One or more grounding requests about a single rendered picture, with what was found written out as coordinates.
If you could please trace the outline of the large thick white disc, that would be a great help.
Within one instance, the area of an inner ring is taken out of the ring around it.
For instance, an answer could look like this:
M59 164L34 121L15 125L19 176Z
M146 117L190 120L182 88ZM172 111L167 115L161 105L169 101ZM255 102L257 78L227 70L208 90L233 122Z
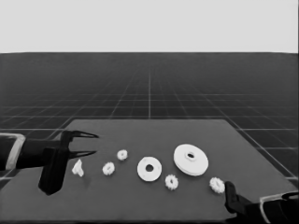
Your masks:
M209 165L206 153L191 144L181 144L175 148L174 163L181 172L191 176L203 175Z

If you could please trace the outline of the small white T-shaped piece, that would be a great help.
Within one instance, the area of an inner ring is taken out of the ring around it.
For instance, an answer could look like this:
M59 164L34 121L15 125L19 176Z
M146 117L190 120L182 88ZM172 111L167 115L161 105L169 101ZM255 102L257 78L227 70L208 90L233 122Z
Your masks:
M73 168L72 168L72 173L74 175L79 175L80 177L83 177L84 176L84 171L82 169L82 160L78 160Z

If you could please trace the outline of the white round carrier with pins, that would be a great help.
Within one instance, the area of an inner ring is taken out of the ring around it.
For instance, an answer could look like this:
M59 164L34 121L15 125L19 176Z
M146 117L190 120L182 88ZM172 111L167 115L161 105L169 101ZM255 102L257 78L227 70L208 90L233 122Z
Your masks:
M137 165L137 173L143 181L153 182L160 177L162 165L154 157L144 157Z

